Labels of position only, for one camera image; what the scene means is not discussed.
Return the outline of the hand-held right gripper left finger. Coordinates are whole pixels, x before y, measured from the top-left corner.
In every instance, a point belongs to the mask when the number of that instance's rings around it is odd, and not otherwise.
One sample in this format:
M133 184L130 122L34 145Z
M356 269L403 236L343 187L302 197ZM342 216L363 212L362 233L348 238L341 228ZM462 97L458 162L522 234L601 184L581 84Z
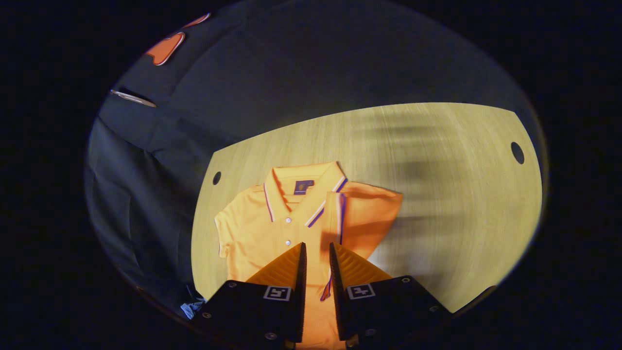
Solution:
M300 343L306 281L300 243L247 281L225 281L196 313L194 329L216 343Z

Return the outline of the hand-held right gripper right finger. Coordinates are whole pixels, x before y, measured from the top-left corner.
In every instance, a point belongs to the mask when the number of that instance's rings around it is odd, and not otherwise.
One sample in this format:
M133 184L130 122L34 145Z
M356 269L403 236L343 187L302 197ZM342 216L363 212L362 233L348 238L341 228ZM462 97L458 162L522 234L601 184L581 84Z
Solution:
M393 278L337 243L329 246L329 262L340 340L415 341L452 319L414 277Z

